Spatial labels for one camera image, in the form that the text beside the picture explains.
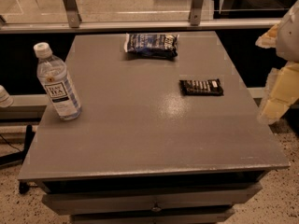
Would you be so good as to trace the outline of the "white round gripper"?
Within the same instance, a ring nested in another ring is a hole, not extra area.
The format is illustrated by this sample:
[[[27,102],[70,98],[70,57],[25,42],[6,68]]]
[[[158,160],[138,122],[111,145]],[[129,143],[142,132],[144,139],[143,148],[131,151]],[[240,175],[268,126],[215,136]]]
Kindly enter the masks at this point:
[[[288,61],[281,69],[271,69],[259,106],[257,120],[273,124],[299,99],[299,0],[279,25],[258,37],[255,45],[263,49],[276,47],[277,56]]]

